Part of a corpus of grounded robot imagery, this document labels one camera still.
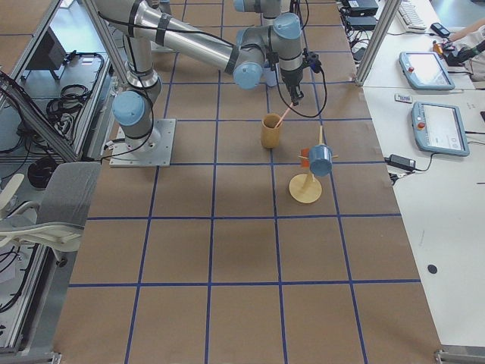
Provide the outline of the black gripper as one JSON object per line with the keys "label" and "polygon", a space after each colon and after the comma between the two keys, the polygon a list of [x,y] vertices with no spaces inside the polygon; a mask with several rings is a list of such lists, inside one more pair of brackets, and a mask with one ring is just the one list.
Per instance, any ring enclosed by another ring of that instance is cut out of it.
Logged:
{"label": "black gripper", "polygon": [[302,70],[282,70],[281,77],[290,95],[292,104],[298,105],[300,100],[304,97],[304,94],[300,88],[300,83],[302,81]]}

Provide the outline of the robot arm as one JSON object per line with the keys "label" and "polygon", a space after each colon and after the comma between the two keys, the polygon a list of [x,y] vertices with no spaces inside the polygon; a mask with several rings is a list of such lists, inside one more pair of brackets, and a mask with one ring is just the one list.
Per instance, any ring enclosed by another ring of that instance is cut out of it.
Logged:
{"label": "robot arm", "polygon": [[277,17],[289,12],[289,4],[282,0],[233,0],[236,11],[261,14],[263,26],[272,25]]}
{"label": "robot arm", "polygon": [[279,1],[235,1],[236,11],[264,18],[263,25],[242,31],[236,44],[178,20],[150,1],[97,1],[95,6],[97,15],[124,35],[127,78],[134,89],[160,83],[152,63],[155,42],[222,70],[242,89],[259,84],[266,62],[278,64],[292,104],[298,105],[303,97],[300,83],[308,63],[300,20],[294,13],[282,12]]}

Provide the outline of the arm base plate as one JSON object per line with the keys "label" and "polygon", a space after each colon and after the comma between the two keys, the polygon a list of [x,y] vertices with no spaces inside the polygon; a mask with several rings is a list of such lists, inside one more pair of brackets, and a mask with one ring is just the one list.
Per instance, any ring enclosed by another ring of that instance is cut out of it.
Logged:
{"label": "arm base plate", "polygon": [[175,118],[155,119],[155,126],[148,141],[126,138],[121,127],[117,138],[124,139],[115,143],[114,157],[109,165],[113,168],[169,167],[174,143],[177,120]]}

